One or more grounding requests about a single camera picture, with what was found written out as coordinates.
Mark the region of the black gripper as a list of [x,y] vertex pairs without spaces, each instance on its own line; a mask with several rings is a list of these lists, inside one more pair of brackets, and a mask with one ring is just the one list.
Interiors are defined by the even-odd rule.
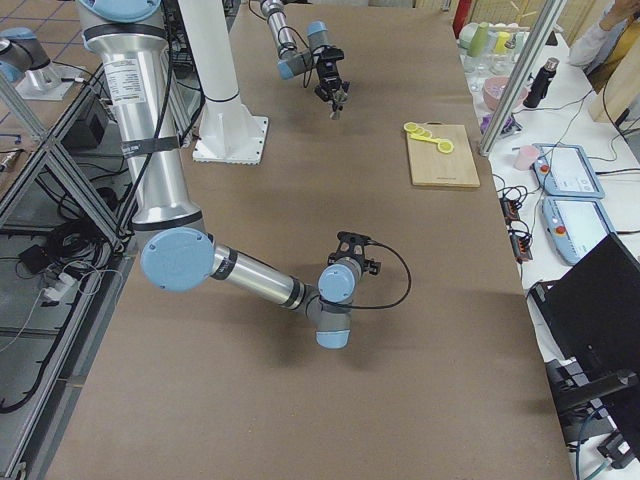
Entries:
[[315,94],[339,118],[344,105],[348,101],[349,82],[343,81],[338,70],[338,62],[344,59],[344,52],[334,46],[324,47],[314,54],[315,70],[319,83],[314,88]]
[[367,258],[364,254],[334,252],[330,253],[327,259],[328,265],[344,264],[353,267],[359,275],[378,275],[381,263],[373,258]]

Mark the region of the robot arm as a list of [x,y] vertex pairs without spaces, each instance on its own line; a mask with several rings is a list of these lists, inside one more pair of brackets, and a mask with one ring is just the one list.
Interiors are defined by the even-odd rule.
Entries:
[[[182,169],[181,143],[168,108],[171,40],[161,3],[81,1],[77,10],[85,46],[103,62],[138,203],[125,224],[133,229],[146,278],[168,291],[187,291],[207,279],[227,281],[304,314],[315,325],[320,346],[346,346],[356,286],[365,273],[379,270],[364,255],[370,239],[340,233],[316,285],[218,243],[206,231]],[[241,100],[222,5],[183,1],[179,10],[204,95],[195,158],[258,163],[268,121]]]
[[348,100],[350,82],[339,73],[338,63],[345,59],[345,54],[331,41],[326,24],[311,22],[303,36],[288,24],[285,6],[291,1],[257,1],[258,11],[253,4],[254,1],[248,1],[250,12],[264,20],[270,29],[280,77],[290,80],[301,76],[302,86],[307,88],[316,75],[314,93],[330,107],[330,118],[338,120]]

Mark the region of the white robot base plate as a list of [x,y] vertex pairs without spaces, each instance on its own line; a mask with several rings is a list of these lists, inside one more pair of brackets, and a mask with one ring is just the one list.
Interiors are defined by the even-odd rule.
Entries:
[[209,123],[202,122],[199,140],[193,151],[196,162],[258,165],[262,160],[269,119],[218,114]]

